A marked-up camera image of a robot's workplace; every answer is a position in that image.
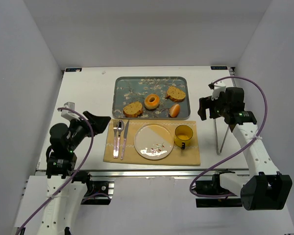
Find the orange glazed bagel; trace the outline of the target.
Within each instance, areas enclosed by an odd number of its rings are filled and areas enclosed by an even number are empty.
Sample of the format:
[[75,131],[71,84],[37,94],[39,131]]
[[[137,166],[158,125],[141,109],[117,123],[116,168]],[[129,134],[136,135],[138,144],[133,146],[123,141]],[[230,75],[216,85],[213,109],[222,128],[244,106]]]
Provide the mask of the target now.
[[159,106],[159,103],[160,97],[156,94],[150,94],[144,100],[145,107],[149,110],[157,108]]

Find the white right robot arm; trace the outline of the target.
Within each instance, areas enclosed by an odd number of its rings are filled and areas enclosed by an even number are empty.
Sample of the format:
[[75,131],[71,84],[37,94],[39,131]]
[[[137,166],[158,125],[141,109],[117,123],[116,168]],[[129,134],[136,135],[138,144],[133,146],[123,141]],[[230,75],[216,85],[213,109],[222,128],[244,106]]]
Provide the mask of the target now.
[[197,193],[217,197],[232,193],[240,197],[248,211],[283,209],[293,183],[289,175],[280,173],[257,136],[257,120],[253,112],[245,110],[243,89],[215,89],[212,96],[199,99],[198,115],[202,120],[207,119],[206,110],[210,118],[223,117],[228,124],[243,148],[250,179],[245,180],[233,171],[221,171],[212,176],[208,189],[197,183]]

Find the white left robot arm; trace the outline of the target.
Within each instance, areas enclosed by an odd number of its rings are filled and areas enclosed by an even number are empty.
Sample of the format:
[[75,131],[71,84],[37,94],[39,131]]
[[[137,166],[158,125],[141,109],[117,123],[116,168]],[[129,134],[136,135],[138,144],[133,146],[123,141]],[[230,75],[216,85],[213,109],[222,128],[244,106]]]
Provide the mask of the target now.
[[111,120],[87,111],[80,115],[69,108],[61,108],[61,115],[70,124],[57,123],[49,131],[47,201],[43,205],[40,235],[72,234],[72,225],[90,181],[87,172],[79,173],[79,168],[75,167],[77,157],[74,151],[86,137],[93,139],[103,133]]

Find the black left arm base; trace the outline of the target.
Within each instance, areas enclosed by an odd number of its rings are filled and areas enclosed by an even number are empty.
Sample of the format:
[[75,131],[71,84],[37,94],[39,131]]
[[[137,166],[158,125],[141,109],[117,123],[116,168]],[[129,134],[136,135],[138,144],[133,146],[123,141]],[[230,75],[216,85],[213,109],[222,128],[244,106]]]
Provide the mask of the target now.
[[110,204],[109,181],[94,180],[89,172],[80,171],[73,177],[72,182],[81,182],[87,187],[87,191],[81,201],[82,205]]

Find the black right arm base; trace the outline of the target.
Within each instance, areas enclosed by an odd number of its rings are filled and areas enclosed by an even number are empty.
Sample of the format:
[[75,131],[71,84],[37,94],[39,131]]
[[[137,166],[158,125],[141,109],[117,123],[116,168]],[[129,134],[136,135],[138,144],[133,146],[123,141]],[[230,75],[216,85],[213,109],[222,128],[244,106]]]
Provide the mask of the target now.
[[234,173],[229,170],[217,170],[212,175],[211,180],[197,180],[192,186],[192,192],[196,194],[208,195],[196,199],[197,208],[239,208],[242,207],[240,198],[227,197],[230,191],[220,186],[220,175],[224,173]]

